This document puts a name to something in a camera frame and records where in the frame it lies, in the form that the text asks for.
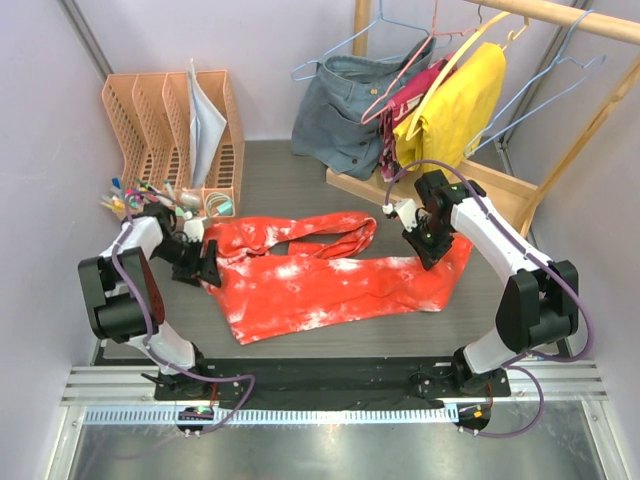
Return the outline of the orange tie-dye trousers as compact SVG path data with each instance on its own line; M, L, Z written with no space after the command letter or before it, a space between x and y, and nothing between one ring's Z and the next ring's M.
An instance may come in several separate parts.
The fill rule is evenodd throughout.
M377 230L364 212L214 223L220 286L206 285L241 345L373 317L440 312L472 253L455 235L426 270L416 256L362 259Z

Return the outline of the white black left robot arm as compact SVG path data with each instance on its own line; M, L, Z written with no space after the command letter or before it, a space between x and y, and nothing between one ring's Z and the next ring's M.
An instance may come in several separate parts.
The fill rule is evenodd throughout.
M222 285L217 244L204 239L206 219L178 221L173 209L148 204L123 218L113 243L81 261L78 275L94 335L129 345L151 359L159 373L149 378L161 388L193 400L212 391L204 356L169 324L149 261L171 265L174 281L200 287Z

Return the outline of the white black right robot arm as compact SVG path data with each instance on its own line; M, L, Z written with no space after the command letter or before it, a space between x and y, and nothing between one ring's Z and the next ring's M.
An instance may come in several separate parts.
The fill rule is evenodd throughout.
M571 262L555 262L532 247L473 180L451 183L436 170L414 187L418 197L398 202L395 211L423 268L434 269L455 241L467 239L504 285L494 327L453 354L451 383L458 393L484 391L506 363L577 331L578 272Z

